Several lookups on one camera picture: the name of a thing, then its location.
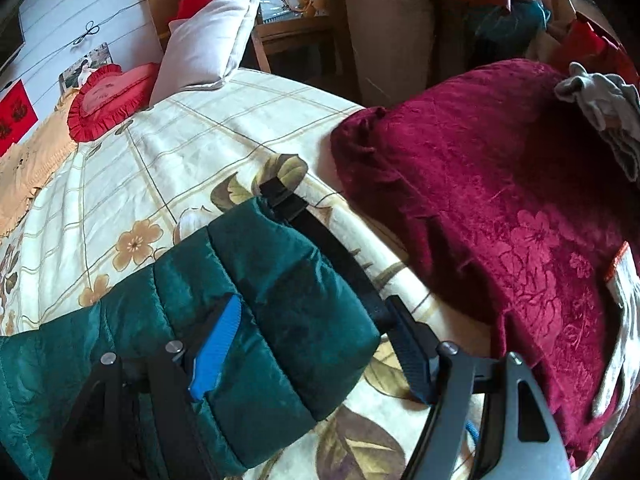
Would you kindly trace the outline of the floral cream bedspread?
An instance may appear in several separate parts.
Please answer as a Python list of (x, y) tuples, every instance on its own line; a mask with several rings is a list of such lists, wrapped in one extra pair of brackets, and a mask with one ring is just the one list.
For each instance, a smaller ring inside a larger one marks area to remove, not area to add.
[[(1, 338), (95, 304), (134, 271), (279, 178), (355, 257), (381, 296), (467, 352), (488, 329), (436, 299), (397, 235), (347, 205), (329, 137), (361, 106), (240, 70), (219, 90), (186, 90), (81, 143), (1, 237)], [(400, 479), (428, 415), (409, 400), (383, 342), (343, 406), (232, 479)]]

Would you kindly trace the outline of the red ruffled cushion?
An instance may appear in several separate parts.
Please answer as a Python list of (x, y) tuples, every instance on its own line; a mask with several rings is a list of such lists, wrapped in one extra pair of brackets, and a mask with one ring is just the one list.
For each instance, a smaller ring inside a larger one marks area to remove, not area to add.
[(126, 72), (117, 64), (101, 66), (89, 76), (70, 106), (70, 137), (77, 143), (94, 141), (147, 108), (159, 71), (157, 63)]

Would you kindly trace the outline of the crimson velvet blanket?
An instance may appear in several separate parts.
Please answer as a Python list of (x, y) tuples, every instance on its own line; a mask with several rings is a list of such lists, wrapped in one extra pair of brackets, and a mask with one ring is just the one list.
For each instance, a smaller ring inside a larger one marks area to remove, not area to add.
[(551, 66), (512, 58), (449, 78), (331, 133), (349, 201), (406, 248), (448, 306), (518, 352), (558, 424), (570, 466), (601, 442), (591, 405), (620, 311), (605, 273), (639, 244), (639, 190)]

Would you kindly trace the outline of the red Chinese banner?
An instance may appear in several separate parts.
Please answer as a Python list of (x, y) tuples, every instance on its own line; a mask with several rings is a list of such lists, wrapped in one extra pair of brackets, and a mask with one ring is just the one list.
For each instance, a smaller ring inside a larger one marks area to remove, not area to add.
[(23, 139), (37, 122), (24, 84), (18, 80), (0, 101), (0, 155)]

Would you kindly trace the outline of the yellow ruffled pillow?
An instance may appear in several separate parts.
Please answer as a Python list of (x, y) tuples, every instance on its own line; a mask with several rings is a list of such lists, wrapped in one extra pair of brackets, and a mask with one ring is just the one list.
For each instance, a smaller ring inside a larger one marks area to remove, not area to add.
[(71, 88), (58, 100), (53, 112), (24, 142), (12, 144), (1, 156), (1, 236), (20, 223), (37, 193), (77, 148), (67, 125), (70, 106), (79, 93)]

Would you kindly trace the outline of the grey work glove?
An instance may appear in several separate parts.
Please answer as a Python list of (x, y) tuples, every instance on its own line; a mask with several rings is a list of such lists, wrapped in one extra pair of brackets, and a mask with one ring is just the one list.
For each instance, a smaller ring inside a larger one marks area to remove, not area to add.
[(571, 62), (568, 76), (554, 87), (558, 99), (575, 102), (611, 148), (626, 178), (639, 183), (639, 91), (620, 75), (588, 73)]

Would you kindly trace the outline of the wooden chair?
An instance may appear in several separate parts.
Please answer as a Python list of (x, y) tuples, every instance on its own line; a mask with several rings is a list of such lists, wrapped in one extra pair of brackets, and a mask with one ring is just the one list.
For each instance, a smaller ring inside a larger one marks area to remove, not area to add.
[(273, 56), (317, 46), (320, 74), (311, 81), (338, 96), (361, 100), (346, 0), (262, 0), (250, 43), (257, 66), (267, 73)]

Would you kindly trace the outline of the white pillow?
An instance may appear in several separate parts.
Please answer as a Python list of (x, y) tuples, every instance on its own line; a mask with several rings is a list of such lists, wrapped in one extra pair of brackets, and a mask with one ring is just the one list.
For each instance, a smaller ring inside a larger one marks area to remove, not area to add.
[(155, 105), (196, 84), (218, 89), (240, 67), (260, 0), (212, 0), (171, 33), (150, 97)]

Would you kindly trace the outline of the framed photo on wall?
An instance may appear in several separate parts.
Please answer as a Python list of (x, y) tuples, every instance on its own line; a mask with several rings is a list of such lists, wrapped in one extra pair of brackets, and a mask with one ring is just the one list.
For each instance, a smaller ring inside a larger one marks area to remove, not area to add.
[(60, 76), (58, 76), (58, 85), (60, 86), (61, 93), (64, 94), (67, 90), (81, 88), (91, 74), (100, 67), (112, 63), (110, 48), (108, 44), (104, 42), (60, 73)]

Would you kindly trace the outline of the green quilted puffer jacket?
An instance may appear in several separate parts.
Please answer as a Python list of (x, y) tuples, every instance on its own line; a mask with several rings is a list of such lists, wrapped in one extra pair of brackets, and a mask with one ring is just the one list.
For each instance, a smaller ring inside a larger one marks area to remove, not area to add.
[(389, 322), (302, 198), (248, 200), (93, 306), (2, 338), (2, 477), (240, 474), (346, 399)]

